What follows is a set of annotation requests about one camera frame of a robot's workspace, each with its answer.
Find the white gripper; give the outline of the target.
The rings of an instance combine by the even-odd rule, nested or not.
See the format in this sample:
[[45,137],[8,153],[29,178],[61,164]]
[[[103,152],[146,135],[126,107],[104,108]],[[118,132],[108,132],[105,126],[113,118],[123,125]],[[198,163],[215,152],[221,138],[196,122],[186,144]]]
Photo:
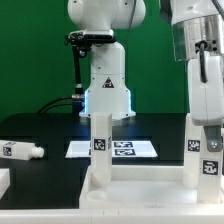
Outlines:
[[205,126],[209,152],[222,150],[221,125],[224,118],[224,62],[221,56],[205,57],[207,82],[201,81],[200,62],[188,62],[188,95],[190,115],[194,125]]

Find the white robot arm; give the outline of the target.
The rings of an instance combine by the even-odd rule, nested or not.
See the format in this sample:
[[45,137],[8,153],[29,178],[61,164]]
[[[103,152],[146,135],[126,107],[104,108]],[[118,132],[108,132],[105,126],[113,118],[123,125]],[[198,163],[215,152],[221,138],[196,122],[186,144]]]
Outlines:
[[[125,85],[126,65],[141,74],[153,55],[164,46],[149,46],[143,31],[132,40],[130,51],[115,37],[116,30],[142,25],[149,0],[68,0],[70,20],[78,27],[67,37],[72,45],[74,65],[91,56],[88,88],[76,83],[84,96],[79,115],[89,117],[109,112],[114,119],[132,117],[131,95]],[[187,63],[189,109],[192,122],[204,130],[207,150],[222,148],[224,121],[224,0],[158,0],[160,17],[172,27],[174,55]]]

